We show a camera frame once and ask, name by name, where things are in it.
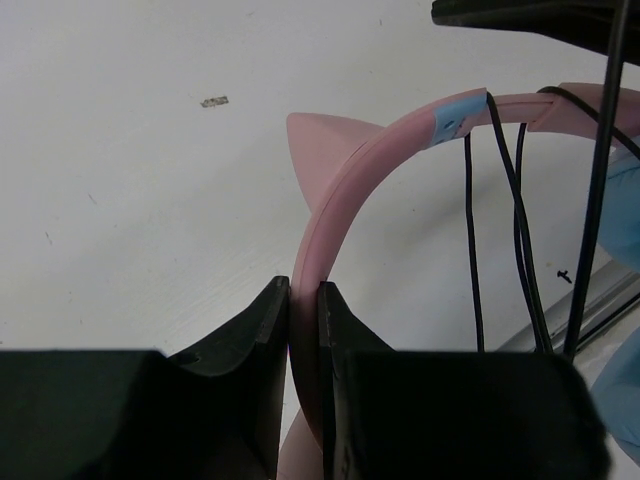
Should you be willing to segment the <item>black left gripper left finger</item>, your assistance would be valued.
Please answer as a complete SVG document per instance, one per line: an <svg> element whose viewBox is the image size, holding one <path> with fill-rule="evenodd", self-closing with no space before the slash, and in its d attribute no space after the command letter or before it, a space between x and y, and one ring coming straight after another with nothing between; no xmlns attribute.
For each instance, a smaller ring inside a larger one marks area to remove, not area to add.
<svg viewBox="0 0 640 480"><path fill-rule="evenodd" d="M272 479L289 281L173 355L5 350L5 479Z"/></svg>

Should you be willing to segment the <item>pink and blue cat-ear headphones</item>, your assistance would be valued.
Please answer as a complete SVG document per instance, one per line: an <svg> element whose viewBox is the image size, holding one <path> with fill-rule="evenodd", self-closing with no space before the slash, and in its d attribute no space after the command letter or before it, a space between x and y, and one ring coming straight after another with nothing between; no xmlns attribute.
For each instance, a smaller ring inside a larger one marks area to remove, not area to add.
<svg viewBox="0 0 640 480"><path fill-rule="evenodd" d="M477 89L421 107L387 127L324 114L288 116L293 166L311 219L295 261L289 320L289 353L301 408L280 451L278 478L324 475L317 290L374 189L418 152L488 124L490 103L505 123L592 139L598 120L595 106L602 96L602 86L584 83L496 98Z"/></svg>

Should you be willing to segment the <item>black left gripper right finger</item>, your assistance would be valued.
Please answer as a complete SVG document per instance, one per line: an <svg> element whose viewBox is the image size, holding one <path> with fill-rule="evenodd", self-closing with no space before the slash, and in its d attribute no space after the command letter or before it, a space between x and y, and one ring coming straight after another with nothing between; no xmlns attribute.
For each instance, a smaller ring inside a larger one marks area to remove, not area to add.
<svg viewBox="0 0 640 480"><path fill-rule="evenodd" d="M557 355L396 351L318 291L328 479L605 479L606 431Z"/></svg>

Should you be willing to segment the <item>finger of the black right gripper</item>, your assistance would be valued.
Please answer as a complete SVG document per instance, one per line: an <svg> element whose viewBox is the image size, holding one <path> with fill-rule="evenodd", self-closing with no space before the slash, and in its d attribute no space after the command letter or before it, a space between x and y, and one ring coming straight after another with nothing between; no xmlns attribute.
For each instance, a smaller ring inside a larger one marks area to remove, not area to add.
<svg viewBox="0 0 640 480"><path fill-rule="evenodd" d="M435 1L434 24L543 35L595 53L608 52L616 1Z"/></svg>

